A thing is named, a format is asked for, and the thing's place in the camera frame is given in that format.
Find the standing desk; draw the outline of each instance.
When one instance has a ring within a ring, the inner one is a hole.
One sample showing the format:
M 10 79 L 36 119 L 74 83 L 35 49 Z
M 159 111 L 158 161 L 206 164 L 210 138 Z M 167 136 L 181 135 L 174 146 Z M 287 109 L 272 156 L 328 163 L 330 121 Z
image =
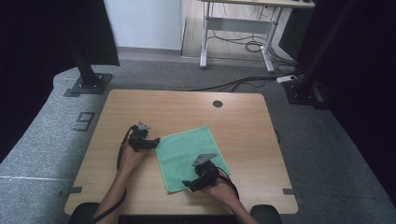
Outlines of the standing desk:
M 215 101 L 221 101 L 222 107 L 214 107 Z M 114 90 L 78 171 L 73 189 L 80 192 L 69 195 L 66 214 L 72 214 L 81 203 L 102 201 L 116 174 L 123 136 L 139 120 L 151 127 L 147 139 L 208 125 L 247 210 L 264 203 L 281 214 L 297 212 L 294 195 L 283 193 L 291 184 L 262 95 Z M 230 211 L 200 191 L 167 193 L 152 151 L 134 170 L 121 213 L 224 215 Z
M 207 31 L 231 31 L 241 33 L 254 33 L 267 35 L 265 46 L 262 46 L 262 57 L 269 73 L 274 73 L 274 67 L 271 62 L 268 50 L 274 38 L 275 30 L 279 22 L 280 14 L 283 7 L 298 7 L 298 8 L 312 8 L 315 4 L 312 0 L 309 3 L 292 0 L 201 0 L 205 2 L 204 14 L 204 39 L 201 46 L 201 61 L 200 67 L 206 68 L 207 59 Z M 209 15 L 210 4 L 227 3 L 253 6 L 268 6 L 276 7 L 276 12 L 272 21 L 252 21 L 252 20 L 237 20 L 228 18 L 215 18 Z

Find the green cloth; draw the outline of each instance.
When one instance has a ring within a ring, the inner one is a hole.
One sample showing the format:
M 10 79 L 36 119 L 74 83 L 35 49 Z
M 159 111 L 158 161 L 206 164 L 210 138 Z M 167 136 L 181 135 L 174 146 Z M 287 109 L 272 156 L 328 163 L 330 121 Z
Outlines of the green cloth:
M 217 153 L 218 155 L 211 159 L 212 162 L 227 175 L 230 174 L 230 169 L 207 125 L 162 137 L 156 152 L 168 192 L 186 189 L 181 181 L 192 181 L 199 177 L 192 166 L 199 154 Z

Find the hand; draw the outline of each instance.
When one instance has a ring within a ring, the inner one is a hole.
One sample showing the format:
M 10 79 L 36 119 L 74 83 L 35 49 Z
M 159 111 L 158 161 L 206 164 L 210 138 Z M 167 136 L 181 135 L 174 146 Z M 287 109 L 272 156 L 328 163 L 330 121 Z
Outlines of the hand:
M 137 152 L 129 145 L 128 141 L 123 146 L 120 160 L 120 172 L 130 175 L 134 168 L 150 153 L 151 150 L 138 150 Z
M 219 172 L 220 175 L 224 176 L 221 170 L 219 170 Z M 201 191 L 203 193 L 207 193 L 216 201 L 224 203 L 227 206 L 239 202 L 233 189 L 222 179 L 218 179 L 214 186 L 201 189 Z

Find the wooden table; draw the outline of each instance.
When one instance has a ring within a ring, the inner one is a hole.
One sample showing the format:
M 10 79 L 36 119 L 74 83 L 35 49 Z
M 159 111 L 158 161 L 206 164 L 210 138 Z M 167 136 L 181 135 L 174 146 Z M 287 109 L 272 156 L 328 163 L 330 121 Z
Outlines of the wooden table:
M 214 107 L 221 101 L 222 107 Z M 66 214 L 81 203 L 101 202 L 116 174 L 120 142 L 141 120 L 151 127 L 148 139 L 208 125 L 231 170 L 241 202 L 273 205 L 281 214 L 298 210 L 274 128 L 260 94 L 186 91 L 114 90 L 107 98 L 94 131 Z M 135 170 L 122 214 L 221 215 L 230 212 L 202 192 L 168 194 L 155 151 Z
M 262 46 L 262 57 L 264 58 L 265 65 L 269 73 L 274 73 L 274 67 L 268 50 L 274 38 L 277 24 L 279 22 L 280 14 L 283 7 L 297 7 L 297 8 L 312 8 L 315 4 L 310 0 L 309 3 L 292 0 L 201 0 L 205 2 L 204 6 L 204 37 L 201 46 L 201 61 L 200 67 L 206 68 L 207 59 L 207 31 L 231 31 L 241 33 L 254 33 L 267 35 L 267 41 Z M 254 6 L 269 6 L 276 7 L 276 12 L 272 21 L 253 21 L 253 20 L 236 20 L 229 18 L 215 18 L 209 15 L 210 4 L 214 3 L 227 3 L 227 4 L 240 4 L 240 5 L 254 5 Z

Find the fabric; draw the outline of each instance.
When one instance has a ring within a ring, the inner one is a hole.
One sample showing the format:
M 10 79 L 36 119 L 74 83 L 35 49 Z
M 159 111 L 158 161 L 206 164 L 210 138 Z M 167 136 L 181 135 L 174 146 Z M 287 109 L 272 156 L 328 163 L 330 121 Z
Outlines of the fabric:
M 212 162 L 227 175 L 230 174 L 230 169 L 207 125 L 162 137 L 156 152 L 168 192 L 186 189 L 183 180 L 192 181 L 199 177 L 192 166 L 199 154 L 217 153 L 218 155 L 211 159 Z

